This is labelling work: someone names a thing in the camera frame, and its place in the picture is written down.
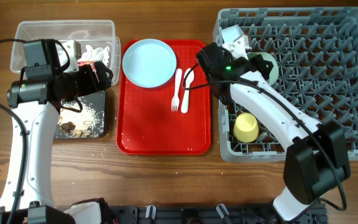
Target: yellow cup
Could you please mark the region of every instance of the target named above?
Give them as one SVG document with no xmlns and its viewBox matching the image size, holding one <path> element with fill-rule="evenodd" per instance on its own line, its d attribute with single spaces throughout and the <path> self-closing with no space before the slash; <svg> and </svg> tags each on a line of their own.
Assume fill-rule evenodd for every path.
<svg viewBox="0 0 358 224">
<path fill-rule="evenodd" d="M 259 134 L 258 122 L 255 116 L 250 113 L 240 114 L 234 123 L 233 133 L 239 141 L 255 141 Z"/>
</svg>

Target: white fork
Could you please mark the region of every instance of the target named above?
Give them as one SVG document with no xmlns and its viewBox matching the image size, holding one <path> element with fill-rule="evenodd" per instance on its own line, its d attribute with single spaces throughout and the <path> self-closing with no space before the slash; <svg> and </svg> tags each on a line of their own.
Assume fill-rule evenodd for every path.
<svg viewBox="0 0 358 224">
<path fill-rule="evenodd" d="M 172 111 L 178 111 L 179 108 L 179 86 L 180 86 L 180 81 L 181 81 L 181 69 L 178 68 L 176 73 L 175 73 L 175 94 L 172 98 L 172 102 L 171 102 L 171 110 Z"/>
</svg>

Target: dish rack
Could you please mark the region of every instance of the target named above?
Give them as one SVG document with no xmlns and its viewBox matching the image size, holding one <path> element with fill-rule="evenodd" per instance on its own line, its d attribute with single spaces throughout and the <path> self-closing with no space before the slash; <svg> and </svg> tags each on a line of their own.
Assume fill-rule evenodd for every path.
<svg viewBox="0 0 358 224">
<path fill-rule="evenodd" d="M 272 85 L 289 102 L 322 123 L 335 121 L 345 132 L 350 160 L 358 160 L 358 7 L 222 9 L 213 30 L 238 25 L 253 52 L 272 54 L 279 79 Z M 219 142 L 227 162 L 278 162 L 285 151 L 262 124 L 252 143 L 232 130 L 246 109 L 219 102 Z"/>
</svg>

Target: plastic container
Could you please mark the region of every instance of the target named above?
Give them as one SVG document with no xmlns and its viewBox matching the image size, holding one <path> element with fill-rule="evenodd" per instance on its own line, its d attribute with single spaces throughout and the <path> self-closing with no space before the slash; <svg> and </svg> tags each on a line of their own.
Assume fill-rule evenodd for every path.
<svg viewBox="0 0 358 224">
<path fill-rule="evenodd" d="M 163 40 L 177 57 L 177 68 L 186 71 L 197 63 L 195 55 L 205 45 L 198 40 Z M 134 44 L 128 42 L 123 52 Z M 194 70 L 192 86 L 207 81 L 200 67 Z M 117 146 L 132 155 L 197 155 L 211 145 L 211 95 L 208 87 L 190 92 L 189 111 L 171 111 L 175 76 L 156 88 L 142 88 L 124 72 L 120 82 L 117 116 Z M 184 90 L 179 89 L 182 103 Z"/>
<path fill-rule="evenodd" d="M 358 7 L 222 9 L 213 39 L 239 25 L 252 51 L 268 52 L 279 65 L 272 86 L 288 101 L 322 123 L 344 129 L 350 160 L 358 160 Z M 259 124 L 255 142 L 238 141 L 233 133 L 239 105 L 219 102 L 221 156 L 228 162 L 276 162 L 285 152 Z"/>
<path fill-rule="evenodd" d="M 82 52 L 86 52 L 85 46 L 110 47 L 108 67 L 114 77 L 112 85 L 119 79 L 121 65 L 121 43 L 116 37 L 114 23 L 109 20 L 77 20 L 77 21 L 24 21 L 16 30 L 16 39 L 57 39 L 60 42 L 76 40 L 81 44 Z M 11 55 L 11 70 L 20 73 L 25 66 L 24 51 L 21 43 L 13 44 Z"/>
</svg>

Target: plate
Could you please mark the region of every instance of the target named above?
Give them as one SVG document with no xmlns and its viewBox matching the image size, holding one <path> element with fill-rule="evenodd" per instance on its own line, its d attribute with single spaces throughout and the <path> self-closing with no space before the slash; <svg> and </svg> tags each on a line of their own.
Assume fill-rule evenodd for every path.
<svg viewBox="0 0 358 224">
<path fill-rule="evenodd" d="M 122 59 L 125 76 L 133 84 L 154 88 L 166 83 L 175 73 L 177 58 L 161 40 L 144 39 L 132 44 Z"/>
</svg>

